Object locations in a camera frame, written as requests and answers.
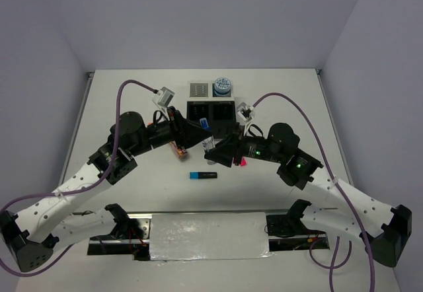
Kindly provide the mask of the pink capped tube of clips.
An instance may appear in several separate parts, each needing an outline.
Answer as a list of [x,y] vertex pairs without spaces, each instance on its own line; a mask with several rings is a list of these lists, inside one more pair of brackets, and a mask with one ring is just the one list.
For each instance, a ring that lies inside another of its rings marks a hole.
[[177,156],[178,160],[184,161],[189,157],[188,151],[185,149],[181,149],[177,146],[177,144],[174,141],[171,141],[169,143],[172,150],[174,151],[175,155]]

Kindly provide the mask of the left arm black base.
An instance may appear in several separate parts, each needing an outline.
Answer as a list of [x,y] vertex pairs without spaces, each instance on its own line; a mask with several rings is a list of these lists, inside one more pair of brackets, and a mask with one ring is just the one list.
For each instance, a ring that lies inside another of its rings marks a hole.
[[149,218],[141,218],[137,219],[137,226],[122,235],[91,237],[87,256],[129,256],[136,261],[150,261],[150,226]]

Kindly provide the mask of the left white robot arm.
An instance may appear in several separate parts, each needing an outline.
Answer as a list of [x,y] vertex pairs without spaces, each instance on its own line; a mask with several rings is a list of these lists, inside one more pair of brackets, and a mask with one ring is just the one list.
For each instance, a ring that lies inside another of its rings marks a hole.
[[145,125],[137,112],[118,116],[108,141],[92,154],[69,180],[53,192],[36,196],[36,203],[17,213],[1,211],[1,238],[19,268],[29,277],[52,255],[86,238],[130,234],[141,238],[143,229],[118,204],[98,211],[74,214],[89,199],[117,184],[137,167],[135,157],[170,142],[189,149],[211,137],[209,130],[185,119],[174,107],[161,122]]

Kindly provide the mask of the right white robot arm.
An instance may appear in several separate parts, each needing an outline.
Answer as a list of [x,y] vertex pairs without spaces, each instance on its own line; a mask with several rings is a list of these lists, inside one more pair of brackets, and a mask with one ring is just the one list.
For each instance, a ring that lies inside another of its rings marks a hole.
[[277,163],[277,174],[288,186],[313,198],[297,200],[289,209],[288,228],[294,233],[320,228],[363,246],[369,243],[373,259],[394,268],[412,232],[412,212],[393,207],[331,177],[318,159],[302,151],[300,138],[285,123],[270,127],[267,137],[248,136],[243,126],[207,150],[205,159],[230,167],[243,157]]

